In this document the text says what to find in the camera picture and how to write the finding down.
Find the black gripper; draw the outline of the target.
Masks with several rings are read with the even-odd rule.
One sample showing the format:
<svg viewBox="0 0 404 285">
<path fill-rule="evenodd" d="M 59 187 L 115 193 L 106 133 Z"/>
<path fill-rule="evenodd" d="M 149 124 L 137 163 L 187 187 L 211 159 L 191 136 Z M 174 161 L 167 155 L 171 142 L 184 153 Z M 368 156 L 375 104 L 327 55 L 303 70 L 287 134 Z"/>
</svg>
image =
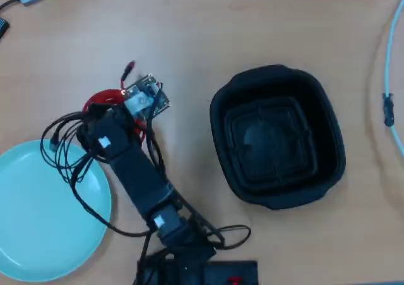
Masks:
<svg viewBox="0 0 404 285">
<path fill-rule="evenodd" d="M 86 110 L 86 124 L 76 130 L 83 149 L 110 161 L 133 145 L 140 145 L 133 116 L 124 106 L 91 103 Z"/>
</svg>

